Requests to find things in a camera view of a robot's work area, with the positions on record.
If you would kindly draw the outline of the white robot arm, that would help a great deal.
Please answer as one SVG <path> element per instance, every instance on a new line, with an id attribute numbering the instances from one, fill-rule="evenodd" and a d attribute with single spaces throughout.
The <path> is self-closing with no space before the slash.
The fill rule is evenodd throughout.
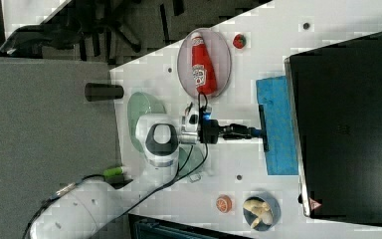
<path id="1" fill-rule="evenodd" d="M 143 156 L 140 173 L 120 185 L 111 180 L 127 174 L 121 166 L 101 175 L 88 175 L 50 196 L 24 231 L 26 239 L 90 239 L 106 224 L 130 212 L 150 195 L 184 176 L 180 173 L 183 145 L 215 144 L 225 140 L 261 138 L 256 127 L 220 125 L 210 118 L 208 107 L 193 105 L 176 119 L 167 113 L 139 116 L 133 126 Z"/>

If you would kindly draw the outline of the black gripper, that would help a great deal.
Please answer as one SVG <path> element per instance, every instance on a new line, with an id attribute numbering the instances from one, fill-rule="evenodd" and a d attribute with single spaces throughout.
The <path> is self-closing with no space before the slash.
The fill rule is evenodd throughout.
<path id="1" fill-rule="evenodd" d="M 223 126 L 219 125 L 216 119 L 201 119 L 199 139 L 201 143 L 216 144 L 220 136 L 222 136 L 223 139 L 251 139 L 263 137 L 258 131 L 260 131 L 259 128 L 237 123 L 226 125 L 224 129 Z"/>

